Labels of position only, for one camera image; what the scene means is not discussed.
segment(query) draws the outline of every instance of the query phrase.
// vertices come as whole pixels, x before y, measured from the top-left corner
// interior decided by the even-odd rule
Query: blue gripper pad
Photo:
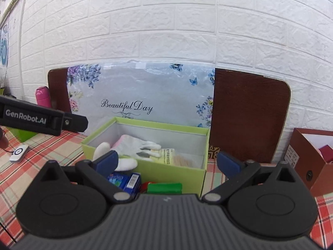
[[[245,167],[245,164],[225,152],[219,152],[217,155],[217,166],[230,179],[238,174]]]
[[[118,166],[118,153],[110,150],[108,153],[93,161],[94,170],[107,178]]]

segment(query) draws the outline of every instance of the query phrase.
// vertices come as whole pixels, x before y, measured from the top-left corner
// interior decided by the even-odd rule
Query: white remote
[[[9,161],[14,164],[18,164],[22,161],[24,155],[28,152],[29,146],[28,145],[19,145],[12,156],[10,156]]]

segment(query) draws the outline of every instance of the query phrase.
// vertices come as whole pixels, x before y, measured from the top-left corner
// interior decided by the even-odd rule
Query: pink thermos
[[[48,87],[42,86],[36,89],[36,100],[38,105],[52,108]]]

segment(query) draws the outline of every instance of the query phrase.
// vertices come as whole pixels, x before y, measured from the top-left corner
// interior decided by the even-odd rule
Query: tablecloth
[[[9,148],[19,145],[19,141],[6,131]],[[84,159],[80,142],[85,136],[63,131],[60,136],[37,134],[26,143],[31,150],[19,164],[10,164],[10,154],[0,152],[0,240],[7,246],[23,237],[21,227],[15,217],[15,208],[25,189],[48,160],[56,160],[60,165],[74,165]],[[209,160],[205,176],[203,194],[226,181],[225,175],[218,169],[216,155],[218,148],[209,148]],[[333,193],[316,198],[318,219],[310,237],[321,247],[327,248],[333,243]]]

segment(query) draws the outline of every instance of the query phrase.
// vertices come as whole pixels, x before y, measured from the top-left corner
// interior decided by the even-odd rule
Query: white glove
[[[135,138],[129,135],[122,135],[112,147],[112,150],[117,151],[119,157],[125,156],[133,159],[140,159],[151,162],[153,160],[150,159],[149,156],[161,158],[161,154],[159,152],[154,152],[149,149],[160,150],[161,146],[154,142],[143,141],[139,138]],[[139,153],[147,154],[148,157],[139,156]]]
[[[101,143],[94,152],[93,161],[110,151],[110,144],[107,142]],[[138,162],[131,158],[120,158],[118,159],[118,166],[114,171],[129,171],[138,166]]]

